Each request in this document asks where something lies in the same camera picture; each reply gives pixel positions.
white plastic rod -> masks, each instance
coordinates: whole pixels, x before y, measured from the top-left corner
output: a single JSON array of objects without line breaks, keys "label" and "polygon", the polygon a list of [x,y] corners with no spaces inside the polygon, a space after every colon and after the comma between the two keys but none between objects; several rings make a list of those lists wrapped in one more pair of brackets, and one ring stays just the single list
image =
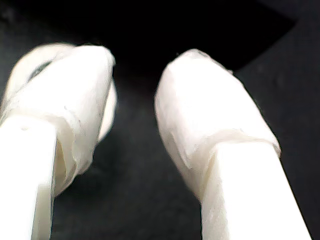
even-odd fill
[{"label": "white plastic rod", "polygon": [[162,73],[164,146],[201,202],[204,240],[310,240],[278,141],[241,82],[191,49]]},{"label": "white plastic rod", "polygon": [[49,239],[57,132],[29,117],[0,127],[0,239]]},{"label": "white plastic rod", "polygon": [[[31,215],[26,213],[20,221],[23,227],[15,226],[16,231],[31,226],[32,232],[31,237],[25,230],[24,238],[5,239],[50,238],[54,197],[88,169],[97,143],[112,127],[117,103],[114,64],[114,57],[102,46],[57,43],[33,49],[14,67],[2,101],[0,132],[7,133],[7,138],[11,132],[15,134],[20,141],[15,146],[4,141],[2,147],[21,153],[1,159],[15,166],[13,170],[26,169],[34,176],[21,184],[25,191],[19,202],[25,208],[23,214]],[[23,164],[30,162],[28,168],[20,168],[18,159]],[[16,184],[25,175],[17,174]],[[12,201],[7,209],[14,211],[17,204]],[[0,222],[5,222],[5,217],[1,214]]]}]

black surface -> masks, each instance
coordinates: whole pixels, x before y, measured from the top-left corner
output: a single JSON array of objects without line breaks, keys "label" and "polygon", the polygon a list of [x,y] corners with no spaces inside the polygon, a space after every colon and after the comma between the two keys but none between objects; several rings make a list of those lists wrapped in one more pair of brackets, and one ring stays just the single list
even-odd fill
[{"label": "black surface", "polygon": [[[219,9],[226,13],[227,8],[222,6],[214,13]],[[110,33],[108,24],[121,17],[124,21],[125,14],[117,18],[104,14],[105,24],[96,23],[100,33],[108,33],[110,39],[117,39],[118,45],[114,40],[111,47],[104,42],[109,38],[101,36],[99,39],[96,32],[85,31],[89,28],[80,27],[84,32],[78,36],[80,32],[73,31],[72,27],[70,31],[61,32],[57,27],[19,18],[9,21],[6,18],[0,22],[0,83],[3,90],[14,63],[23,53],[41,43],[80,44],[91,38],[90,41],[102,41],[110,47],[118,62],[114,78],[119,105],[114,128],[97,147],[88,172],[79,176],[56,199],[53,240],[201,239],[199,203],[186,189],[166,154],[153,113],[153,94],[161,70],[176,52],[189,46],[208,52],[234,70],[243,67],[235,75],[258,103],[278,137],[283,150],[281,162],[292,190],[313,239],[320,239],[320,2],[305,2],[294,23],[260,5],[248,6],[242,5],[238,11],[255,17],[231,9],[230,13],[235,13],[237,18],[230,14],[225,18],[228,21],[211,20],[212,24],[203,26],[208,33],[221,24],[217,27],[220,34],[216,34],[214,40],[205,39],[198,24],[190,28],[189,35],[193,36],[190,38],[179,38],[183,36],[179,30],[175,35],[161,36],[163,31],[157,32],[157,28],[151,33],[158,33],[159,38],[139,42],[139,34],[147,36],[143,34],[146,28],[126,32],[137,23],[133,21],[125,30],[111,27],[114,31]],[[64,11],[71,13],[67,7]],[[264,23],[263,27],[253,29],[255,21]],[[248,25],[230,28],[232,23],[236,26],[241,22]],[[281,35],[284,36],[273,44]],[[219,41],[223,44],[216,47]],[[173,44],[167,48],[163,43]]]}]

black background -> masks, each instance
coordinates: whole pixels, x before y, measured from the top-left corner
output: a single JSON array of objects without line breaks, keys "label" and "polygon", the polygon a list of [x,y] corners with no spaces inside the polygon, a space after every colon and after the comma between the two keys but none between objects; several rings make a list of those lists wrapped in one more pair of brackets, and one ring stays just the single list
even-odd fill
[{"label": "black background", "polygon": [[233,70],[255,99],[320,239],[320,2],[211,2],[0,3],[2,90],[19,57],[42,43],[103,44],[117,62],[114,128],[88,172],[57,197],[53,240],[201,239],[200,205],[164,150],[153,112],[162,70],[190,48]]}]

white tissue paper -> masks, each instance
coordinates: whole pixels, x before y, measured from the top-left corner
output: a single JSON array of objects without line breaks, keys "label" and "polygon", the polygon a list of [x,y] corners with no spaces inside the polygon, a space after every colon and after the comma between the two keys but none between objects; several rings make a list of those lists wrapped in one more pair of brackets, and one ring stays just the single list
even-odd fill
[{"label": "white tissue paper", "polygon": [[278,141],[242,83],[197,49],[162,73],[163,144],[202,206],[205,240],[308,240]]},{"label": "white tissue paper", "polygon": [[[50,62],[30,79],[33,71]],[[55,195],[92,163],[94,149],[112,127],[117,103],[115,59],[103,46],[39,46],[16,64],[2,101],[2,124],[22,115],[57,130]]]}]

paper wrapping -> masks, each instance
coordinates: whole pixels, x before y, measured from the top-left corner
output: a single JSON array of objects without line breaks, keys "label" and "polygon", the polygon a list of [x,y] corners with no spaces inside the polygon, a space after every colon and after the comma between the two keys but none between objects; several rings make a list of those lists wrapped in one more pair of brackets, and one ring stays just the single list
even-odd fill
[{"label": "paper wrapping", "polygon": [[188,50],[163,71],[154,109],[168,154],[201,202],[204,240],[310,239],[279,143],[230,71]]},{"label": "paper wrapping", "polygon": [[[45,61],[50,64],[30,79]],[[12,115],[24,115],[56,127],[55,195],[88,169],[98,140],[111,128],[117,101],[114,65],[113,55],[102,46],[52,44],[34,49],[12,71],[0,124]],[[107,98],[111,102],[106,112]]]}]

